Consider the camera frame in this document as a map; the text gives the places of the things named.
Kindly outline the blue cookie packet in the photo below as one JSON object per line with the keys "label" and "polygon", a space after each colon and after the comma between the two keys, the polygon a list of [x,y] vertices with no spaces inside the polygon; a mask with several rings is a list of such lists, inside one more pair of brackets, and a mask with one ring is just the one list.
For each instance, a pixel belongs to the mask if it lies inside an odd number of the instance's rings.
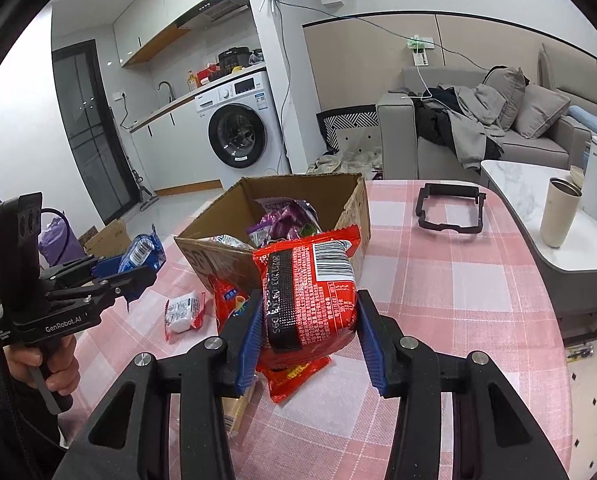
{"label": "blue cookie packet", "polygon": [[129,289],[123,293],[128,306],[155,283],[157,273],[165,262],[165,249],[155,226],[152,226],[149,233],[139,234],[134,238],[120,258],[117,270],[120,274],[130,274]]}

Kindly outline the white red instruction packet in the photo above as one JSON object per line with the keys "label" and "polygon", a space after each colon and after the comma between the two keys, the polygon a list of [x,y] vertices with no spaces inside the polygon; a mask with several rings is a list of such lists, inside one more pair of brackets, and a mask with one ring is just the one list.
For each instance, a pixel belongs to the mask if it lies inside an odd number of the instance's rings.
{"label": "white red instruction packet", "polygon": [[167,300],[164,311],[164,336],[172,336],[199,330],[203,326],[205,313],[204,292],[189,292],[184,296]]}

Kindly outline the white noodle snack bag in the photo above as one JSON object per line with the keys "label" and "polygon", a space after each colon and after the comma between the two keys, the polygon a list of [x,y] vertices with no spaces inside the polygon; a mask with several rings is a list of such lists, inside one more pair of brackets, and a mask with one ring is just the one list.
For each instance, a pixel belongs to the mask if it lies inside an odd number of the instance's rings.
{"label": "white noodle snack bag", "polygon": [[253,252],[254,247],[248,243],[242,242],[229,234],[218,234],[199,238],[199,242],[213,246],[227,247],[228,249],[241,250],[241,252]]}

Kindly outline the purple cartoon snack bag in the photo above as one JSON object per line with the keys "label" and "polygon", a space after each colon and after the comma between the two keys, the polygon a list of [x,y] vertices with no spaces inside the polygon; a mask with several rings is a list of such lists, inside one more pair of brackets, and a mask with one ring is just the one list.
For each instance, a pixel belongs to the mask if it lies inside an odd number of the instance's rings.
{"label": "purple cartoon snack bag", "polygon": [[318,214],[306,200],[288,197],[259,198],[263,217],[246,234],[255,248],[262,248],[282,240],[299,240],[323,232]]}

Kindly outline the red sausage snack packet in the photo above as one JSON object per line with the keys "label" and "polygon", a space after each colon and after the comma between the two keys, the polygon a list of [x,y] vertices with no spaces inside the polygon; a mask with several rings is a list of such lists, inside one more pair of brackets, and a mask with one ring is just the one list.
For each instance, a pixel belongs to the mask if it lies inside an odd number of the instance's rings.
{"label": "red sausage snack packet", "polygon": [[309,378],[332,362],[330,356],[298,364],[283,370],[270,370],[258,364],[256,370],[262,373],[268,385],[268,392],[274,404],[281,404],[296,393]]}

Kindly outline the red spicy snack packet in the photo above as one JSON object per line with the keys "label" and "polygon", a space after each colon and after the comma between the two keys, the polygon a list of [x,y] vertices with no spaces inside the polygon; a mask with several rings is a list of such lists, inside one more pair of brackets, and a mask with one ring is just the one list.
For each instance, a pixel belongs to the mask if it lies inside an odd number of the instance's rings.
{"label": "red spicy snack packet", "polygon": [[359,244],[361,230],[352,224],[254,252],[265,333],[260,360],[266,367],[330,356],[353,339],[357,314],[352,258]]}

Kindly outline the red cone chips bag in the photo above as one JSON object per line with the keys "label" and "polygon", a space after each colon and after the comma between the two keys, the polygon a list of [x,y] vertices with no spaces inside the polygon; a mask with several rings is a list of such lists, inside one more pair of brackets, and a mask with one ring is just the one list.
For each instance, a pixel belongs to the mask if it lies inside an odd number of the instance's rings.
{"label": "red cone chips bag", "polygon": [[210,277],[210,289],[214,295],[218,332],[221,332],[230,316],[241,314],[248,302],[248,295],[214,275]]}

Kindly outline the clear cracker packet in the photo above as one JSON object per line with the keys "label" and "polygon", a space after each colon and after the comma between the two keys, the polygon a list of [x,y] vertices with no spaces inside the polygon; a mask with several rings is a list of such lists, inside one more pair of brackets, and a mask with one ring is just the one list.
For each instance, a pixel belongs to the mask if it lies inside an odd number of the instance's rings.
{"label": "clear cracker packet", "polygon": [[245,391],[243,396],[239,396],[238,399],[221,399],[222,410],[224,411],[225,429],[229,438],[236,437],[238,434],[244,419],[245,411],[252,400],[257,383],[258,380]]}

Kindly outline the cardboard box on floor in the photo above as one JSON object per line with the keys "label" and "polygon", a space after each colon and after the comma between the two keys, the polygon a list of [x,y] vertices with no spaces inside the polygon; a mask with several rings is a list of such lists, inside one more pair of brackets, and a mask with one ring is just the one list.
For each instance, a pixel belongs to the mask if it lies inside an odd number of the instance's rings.
{"label": "cardboard box on floor", "polygon": [[122,219],[116,219],[101,231],[93,226],[78,238],[78,242],[87,255],[108,258],[123,255],[129,248],[131,239],[125,222]]}

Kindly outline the white coffee table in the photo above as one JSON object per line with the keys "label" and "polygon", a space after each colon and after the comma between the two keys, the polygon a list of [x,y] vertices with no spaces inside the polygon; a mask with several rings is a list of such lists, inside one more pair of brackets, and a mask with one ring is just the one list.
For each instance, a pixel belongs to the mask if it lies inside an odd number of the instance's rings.
{"label": "white coffee table", "polygon": [[485,160],[482,172],[520,227],[556,315],[597,312],[597,220],[568,171]]}

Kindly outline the pink plaid tablecloth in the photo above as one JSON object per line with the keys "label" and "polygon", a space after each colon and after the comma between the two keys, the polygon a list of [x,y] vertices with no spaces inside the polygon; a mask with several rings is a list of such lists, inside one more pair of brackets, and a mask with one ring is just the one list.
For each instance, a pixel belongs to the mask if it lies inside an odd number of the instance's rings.
{"label": "pink plaid tablecloth", "polygon": [[[417,181],[367,186],[371,238],[359,286],[402,331],[437,352],[481,350],[505,373],[553,449],[571,460],[572,408],[564,348],[547,290],[503,201],[489,194],[484,229],[469,237],[420,229],[413,212]],[[166,301],[202,283],[175,240],[155,284],[128,304],[117,301],[76,346],[82,380],[61,418],[72,438],[118,374],[139,352],[176,356],[216,330],[164,334]],[[396,400],[369,382],[361,347],[352,342],[288,400],[274,403],[258,385],[230,442],[240,479],[380,479],[393,439]]]}

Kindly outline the white washing machine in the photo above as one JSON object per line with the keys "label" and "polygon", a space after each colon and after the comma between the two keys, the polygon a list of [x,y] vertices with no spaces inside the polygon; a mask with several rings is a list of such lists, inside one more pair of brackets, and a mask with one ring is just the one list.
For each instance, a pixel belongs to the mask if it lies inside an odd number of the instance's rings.
{"label": "white washing machine", "polygon": [[193,100],[210,166],[227,190],[242,178],[291,172],[267,70],[241,72]]}

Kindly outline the brown SF cardboard box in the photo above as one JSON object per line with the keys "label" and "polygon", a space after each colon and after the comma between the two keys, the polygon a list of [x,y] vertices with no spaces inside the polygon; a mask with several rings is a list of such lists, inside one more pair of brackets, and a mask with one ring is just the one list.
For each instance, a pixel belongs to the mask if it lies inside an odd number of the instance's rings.
{"label": "brown SF cardboard box", "polygon": [[253,252],[282,240],[358,226],[361,242],[351,257],[361,277],[371,238],[368,194],[360,174],[286,174],[242,178],[175,237],[207,287],[214,278],[242,292],[259,288]]}

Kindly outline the beige tumbler cup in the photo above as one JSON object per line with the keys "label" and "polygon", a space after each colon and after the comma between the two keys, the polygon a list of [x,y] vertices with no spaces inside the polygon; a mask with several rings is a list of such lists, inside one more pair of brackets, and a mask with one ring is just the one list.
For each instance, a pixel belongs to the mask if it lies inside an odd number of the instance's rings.
{"label": "beige tumbler cup", "polygon": [[581,190],[569,181],[560,178],[549,180],[539,235],[551,248],[559,248],[570,231],[579,201]]}

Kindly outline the range hood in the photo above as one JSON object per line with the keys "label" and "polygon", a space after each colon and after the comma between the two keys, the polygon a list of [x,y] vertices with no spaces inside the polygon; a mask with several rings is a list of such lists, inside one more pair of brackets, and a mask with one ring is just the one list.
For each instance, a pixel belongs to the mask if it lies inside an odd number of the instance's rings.
{"label": "range hood", "polygon": [[207,29],[231,18],[250,5],[250,0],[204,0],[175,21],[177,29]]}

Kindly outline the black patterned chair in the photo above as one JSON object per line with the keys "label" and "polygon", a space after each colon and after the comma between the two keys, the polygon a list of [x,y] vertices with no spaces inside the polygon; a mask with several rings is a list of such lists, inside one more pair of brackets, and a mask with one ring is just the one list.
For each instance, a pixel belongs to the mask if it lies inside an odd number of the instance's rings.
{"label": "black patterned chair", "polygon": [[331,108],[318,113],[316,119],[327,154],[364,153],[381,146],[375,104]]}

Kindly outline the clothes pile on sofa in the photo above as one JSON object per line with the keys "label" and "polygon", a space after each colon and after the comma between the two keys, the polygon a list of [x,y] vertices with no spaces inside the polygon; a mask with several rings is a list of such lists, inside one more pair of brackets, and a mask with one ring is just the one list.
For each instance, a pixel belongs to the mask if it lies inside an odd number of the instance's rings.
{"label": "clothes pile on sofa", "polygon": [[417,137],[448,148],[463,169],[479,169],[484,159],[501,159],[498,142],[505,135],[499,117],[506,100],[494,88],[478,84],[409,91],[415,108]]}

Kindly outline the grey cushion right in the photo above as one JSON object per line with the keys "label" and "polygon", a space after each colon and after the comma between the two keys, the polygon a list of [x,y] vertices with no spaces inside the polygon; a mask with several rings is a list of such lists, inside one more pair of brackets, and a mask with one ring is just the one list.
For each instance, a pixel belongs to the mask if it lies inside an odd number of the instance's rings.
{"label": "grey cushion right", "polygon": [[529,84],[513,129],[524,139],[538,139],[568,110],[571,100],[561,93]]}

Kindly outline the grey cushion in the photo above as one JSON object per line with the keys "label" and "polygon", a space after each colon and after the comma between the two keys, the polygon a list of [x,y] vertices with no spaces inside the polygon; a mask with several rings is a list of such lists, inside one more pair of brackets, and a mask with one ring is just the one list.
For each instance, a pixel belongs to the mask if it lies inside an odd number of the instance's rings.
{"label": "grey cushion", "polygon": [[571,100],[561,93],[529,84],[513,129],[524,139],[538,139],[568,110]]}
{"label": "grey cushion", "polygon": [[529,80],[521,67],[497,65],[487,72],[483,84],[494,88],[503,97],[505,102],[499,113],[497,126],[505,131],[509,130],[519,114]]}

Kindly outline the grey cushion left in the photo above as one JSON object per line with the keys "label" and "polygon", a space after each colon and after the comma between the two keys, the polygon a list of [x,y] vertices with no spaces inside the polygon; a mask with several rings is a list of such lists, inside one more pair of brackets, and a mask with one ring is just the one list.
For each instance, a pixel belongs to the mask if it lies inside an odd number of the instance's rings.
{"label": "grey cushion left", "polygon": [[519,114],[529,80],[521,67],[497,65],[487,72],[483,84],[494,88],[503,97],[505,102],[499,113],[497,126],[505,131],[509,130]]}

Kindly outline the grey sofa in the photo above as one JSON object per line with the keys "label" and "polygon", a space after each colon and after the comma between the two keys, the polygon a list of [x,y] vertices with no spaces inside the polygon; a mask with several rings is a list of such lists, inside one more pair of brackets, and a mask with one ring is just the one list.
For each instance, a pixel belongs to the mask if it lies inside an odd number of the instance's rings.
{"label": "grey sofa", "polygon": [[377,105],[387,180],[477,182],[483,162],[585,167],[597,133],[597,63],[542,44],[520,67],[407,67]]}

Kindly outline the black plastic frame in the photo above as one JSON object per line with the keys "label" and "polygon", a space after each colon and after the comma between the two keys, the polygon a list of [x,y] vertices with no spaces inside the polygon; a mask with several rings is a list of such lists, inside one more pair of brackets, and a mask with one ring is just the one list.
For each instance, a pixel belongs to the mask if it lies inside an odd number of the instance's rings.
{"label": "black plastic frame", "polygon": [[477,235],[484,229],[486,194],[475,185],[425,183],[415,207],[421,229]]}

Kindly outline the white wall power strip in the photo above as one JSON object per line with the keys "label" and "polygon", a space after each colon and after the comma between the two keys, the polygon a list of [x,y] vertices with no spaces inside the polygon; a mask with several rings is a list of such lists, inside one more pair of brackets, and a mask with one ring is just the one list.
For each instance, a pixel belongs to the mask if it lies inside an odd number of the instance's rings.
{"label": "white wall power strip", "polygon": [[407,48],[413,55],[413,65],[417,67],[429,66],[428,52],[435,48],[432,38],[422,38],[418,35],[407,39]]}

